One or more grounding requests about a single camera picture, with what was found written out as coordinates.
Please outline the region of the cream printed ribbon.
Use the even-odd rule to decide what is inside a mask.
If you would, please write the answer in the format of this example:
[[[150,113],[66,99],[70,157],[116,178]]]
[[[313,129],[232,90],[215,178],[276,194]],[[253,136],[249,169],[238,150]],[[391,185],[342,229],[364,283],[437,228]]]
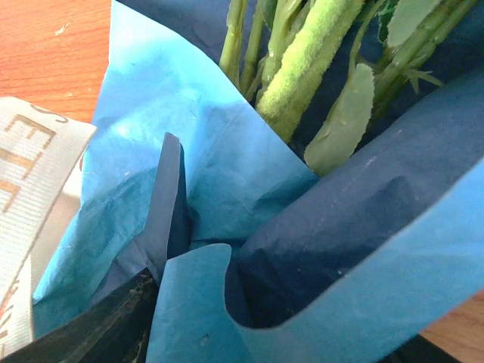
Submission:
[[[32,294],[53,253],[39,236],[95,126],[1,99],[1,356],[33,341]]]

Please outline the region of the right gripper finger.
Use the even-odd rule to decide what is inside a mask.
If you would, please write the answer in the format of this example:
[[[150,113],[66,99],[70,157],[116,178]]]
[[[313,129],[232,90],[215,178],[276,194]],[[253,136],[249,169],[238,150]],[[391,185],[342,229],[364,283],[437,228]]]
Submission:
[[[7,363],[145,362],[158,286],[147,269]]]

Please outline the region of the pink yellow flower bouquet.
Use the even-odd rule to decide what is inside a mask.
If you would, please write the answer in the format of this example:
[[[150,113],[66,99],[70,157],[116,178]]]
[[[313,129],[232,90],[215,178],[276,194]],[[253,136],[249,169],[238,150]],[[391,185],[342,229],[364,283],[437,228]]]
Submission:
[[[422,66],[475,5],[474,0],[259,1],[245,39],[247,3],[232,1],[219,67],[289,142],[345,35],[358,25],[346,83],[303,155],[316,175],[325,176],[349,159],[406,84],[440,85]]]

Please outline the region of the blue paper bouquet wrapper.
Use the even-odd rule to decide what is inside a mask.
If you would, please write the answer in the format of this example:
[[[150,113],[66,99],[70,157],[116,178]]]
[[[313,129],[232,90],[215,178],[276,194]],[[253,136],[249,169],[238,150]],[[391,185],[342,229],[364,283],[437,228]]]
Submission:
[[[215,64],[224,1],[115,1],[37,337],[144,268],[149,362],[376,362],[483,288],[483,3],[317,177]]]

